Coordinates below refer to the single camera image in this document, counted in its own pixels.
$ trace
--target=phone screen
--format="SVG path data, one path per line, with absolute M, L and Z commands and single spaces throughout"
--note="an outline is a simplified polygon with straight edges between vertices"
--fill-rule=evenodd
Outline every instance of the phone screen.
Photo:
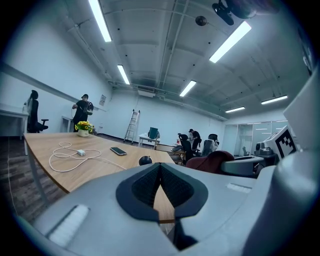
M 122 155 L 122 154 L 126 154 L 127 152 L 123 151 L 122 149 L 118 148 L 118 147 L 111 147 L 110 148 L 112 151 Z

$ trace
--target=ceiling-mounted unit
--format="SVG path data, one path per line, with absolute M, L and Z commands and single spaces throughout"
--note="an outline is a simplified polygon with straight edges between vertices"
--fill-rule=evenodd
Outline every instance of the ceiling-mounted unit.
M 156 96 L 154 88 L 148 88 L 143 86 L 138 86 L 138 94 L 149 98 L 153 98 L 154 96 Z

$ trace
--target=maroon chair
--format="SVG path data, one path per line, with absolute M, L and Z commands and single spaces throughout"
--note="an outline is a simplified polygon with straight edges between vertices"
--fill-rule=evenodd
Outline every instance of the maroon chair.
M 206 157 L 194 157 L 186 162 L 185 167 L 212 173 L 212 174 L 223 174 L 227 173 L 221 171 L 220 166 L 223 162 L 235 160 L 234 156 L 227 151 L 214 151 Z

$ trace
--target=linear light fixture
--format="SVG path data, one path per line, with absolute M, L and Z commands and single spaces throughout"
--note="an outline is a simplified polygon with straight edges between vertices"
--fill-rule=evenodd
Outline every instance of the linear light fixture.
M 230 109 L 230 110 L 227 110 L 226 113 L 231 113 L 231 112 L 235 112 L 235 111 L 239 111 L 239 110 L 244 110 L 245 107 L 242 106 L 242 107 L 238 107 L 238 108 L 235 108 L 235 109 Z
M 272 103 L 272 102 L 277 102 L 277 101 L 285 100 L 285 99 L 287 99 L 287 98 L 288 98 L 288 96 L 285 95 L 285 96 L 273 98 L 273 99 L 270 99 L 270 100 L 262 101 L 261 104 L 264 105 L 264 104 L 268 104 L 268 103 Z
M 251 30 L 250 25 L 244 21 L 240 26 L 228 37 L 227 40 L 220 46 L 220 48 L 209 59 L 216 63 L 223 55 L 227 53 L 241 38 Z
M 105 42 L 111 42 L 111 37 L 107 28 L 107 24 L 102 13 L 102 9 L 100 7 L 99 0 L 89 0 L 89 4 L 93 15 L 95 17 L 96 23 L 98 23 L 99 29 L 103 36 Z
M 181 92 L 180 96 L 185 96 L 191 90 L 191 88 L 195 86 L 196 83 L 196 81 L 191 80 L 190 83 L 186 86 L 186 88 L 184 88 L 184 90 Z
M 130 85 L 130 82 L 129 82 L 128 77 L 127 77 L 127 75 L 126 75 L 126 72 L 125 72 L 125 70 L 124 70 L 124 66 L 118 65 L 118 69 L 119 69 L 119 71 L 120 71 L 120 73 L 121 73 L 121 76 L 122 76 L 124 82 L 125 82 L 127 85 Z

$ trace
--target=black shirt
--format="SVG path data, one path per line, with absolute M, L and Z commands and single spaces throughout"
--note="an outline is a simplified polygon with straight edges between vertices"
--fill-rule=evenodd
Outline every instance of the black shirt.
M 197 132 L 196 130 L 193 131 L 192 135 L 193 135 L 194 138 L 198 137 L 198 140 L 201 139 L 199 132 Z
M 73 118 L 74 123 L 78 123 L 80 121 L 87 121 L 88 115 L 84 113 L 84 109 L 87 106 L 88 102 L 84 100 L 79 100 L 76 105 L 78 106 Z

